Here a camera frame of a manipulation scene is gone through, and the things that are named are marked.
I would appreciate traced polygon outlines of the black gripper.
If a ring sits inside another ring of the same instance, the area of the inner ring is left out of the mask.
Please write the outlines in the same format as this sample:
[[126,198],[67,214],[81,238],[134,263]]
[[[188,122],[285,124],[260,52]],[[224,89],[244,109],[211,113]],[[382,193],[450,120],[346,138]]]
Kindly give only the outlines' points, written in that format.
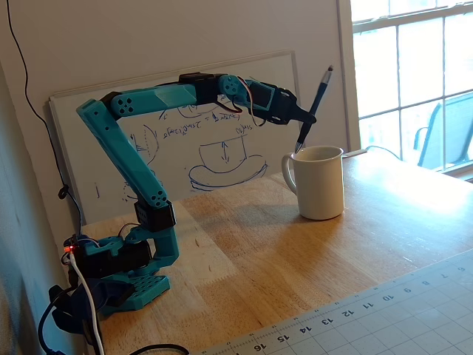
[[276,88],[265,120],[279,125],[298,121],[311,126],[316,122],[316,117],[297,104],[297,97],[290,90]]

